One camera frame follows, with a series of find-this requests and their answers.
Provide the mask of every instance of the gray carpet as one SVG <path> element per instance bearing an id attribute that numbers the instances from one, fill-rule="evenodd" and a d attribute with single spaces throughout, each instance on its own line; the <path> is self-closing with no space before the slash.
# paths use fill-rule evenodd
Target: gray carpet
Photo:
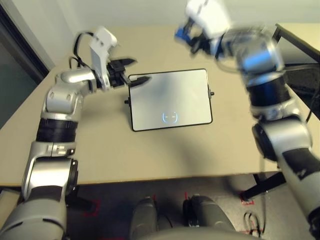
<path id="1" fill-rule="evenodd" d="M 197 177 L 158 181 L 84 185 L 79 196 L 99 202 L 96 215 L 68 210 L 68 232 L 74 240 L 126 239 L 132 212 L 139 200 L 154 196 L 159 210 L 171 220 L 173 227 L 183 225 L 182 204 L 185 192 L 212 198 L 224 210 L 235 229 L 245 231 L 243 215 L 255 212 L 263 222 L 262 197 L 244 205 L 238 192 L 256 184 L 251 174 L 225 177 Z M 309 225 L 286 185 L 265 195 L 266 240 L 312 240 Z"/>

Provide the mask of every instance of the wall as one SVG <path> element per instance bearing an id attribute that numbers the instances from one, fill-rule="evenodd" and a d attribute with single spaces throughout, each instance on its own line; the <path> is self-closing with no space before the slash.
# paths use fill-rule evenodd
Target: wall
<path id="1" fill-rule="evenodd" d="M 179 25 L 187 0 L 0 0 L 49 68 L 71 50 L 77 32 L 106 27 Z M 320 22 L 319 0 L 225 0 L 237 23 Z M 286 63 L 314 62 L 280 41 Z"/>

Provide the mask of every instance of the robotic arm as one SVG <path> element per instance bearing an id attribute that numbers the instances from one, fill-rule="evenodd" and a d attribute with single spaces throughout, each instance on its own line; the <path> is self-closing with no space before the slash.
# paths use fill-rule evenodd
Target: robotic arm
<path id="1" fill-rule="evenodd" d="M 261 154 L 277 162 L 300 205 L 310 232 L 320 238 L 320 160 L 312 152 L 312 137 L 294 98 L 288 92 L 285 65 L 272 38 L 261 28 L 232 27 L 219 0 L 191 0 L 189 17 L 176 37 L 186 42 L 191 53 L 202 50 L 214 56 L 218 66 L 240 72 L 257 119 L 252 128 Z M 202 33 L 193 38 L 193 25 Z M 220 60 L 234 57 L 238 69 L 230 70 Z"/>
<path id="2" fill-rule="evenodd" d="M 24 202 L 0 230 L 0 239 L 67 239 L 65 197 L 77 185 L 76 129 L 84 98 L 97 89 L 106 91 L 127 84 L 134 87 L 149 78 L 131 82 L 125 75 L 130 58 L 109 60 L 117 39 L 104 27 L 92 36 L 92 68 L 85 66 L 56 75 L 42 107 L 36 140 L 31 144 L 22 181 Z"/>

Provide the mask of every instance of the white tablet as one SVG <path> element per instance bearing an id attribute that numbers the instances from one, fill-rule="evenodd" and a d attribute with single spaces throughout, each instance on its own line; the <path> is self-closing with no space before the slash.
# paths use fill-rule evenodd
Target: white tablet
<path id="1" fill-rule="evenodd" d="M 211 91 L 205 69 L 130 75 L 151 77 L 129 88 L 133 131 L 175 128 L 212 122 Z"/>

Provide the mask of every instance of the beige tabletop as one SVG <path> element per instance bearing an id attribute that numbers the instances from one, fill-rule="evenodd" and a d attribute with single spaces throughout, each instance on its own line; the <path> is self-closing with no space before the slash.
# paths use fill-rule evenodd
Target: beige tabletop
<path id="1" fill-rule="evenodd" d="M 78 125 L 75 158 L 79 161 L 80 184 L 111 183 L 191 176 L 224 176 L 275 171 L 268 160 L 261 163 L 251 127 L 248 95 L 238 74 L 219 70 L 210 57 L 175 42 L 175 26 L 109 29 L 120 46 L 114 57 L 134 57 L 137 64 L 127 74 L 205 68 L 215 92 L 213 122 L 206 125 L 133 132 L 126 87 L 87 96 Z M 90 62 L 89 38 L 81 43 L 80 55 Z M 33 91 L 0 130 L 0 185 L 20 185 L 30 144 L 36 138 L 44 97 L 55 75 L 68 69 L 65 59 Z M 309 109 L 298 99 L 304 117 Z M 308 126 L 313 150 L 320 154 L 318 119 Z"/>
<path id="2" fill-rule="evenodd" d="M 320 52 L 320 23 L 277 23 L 276 26 Z"/>

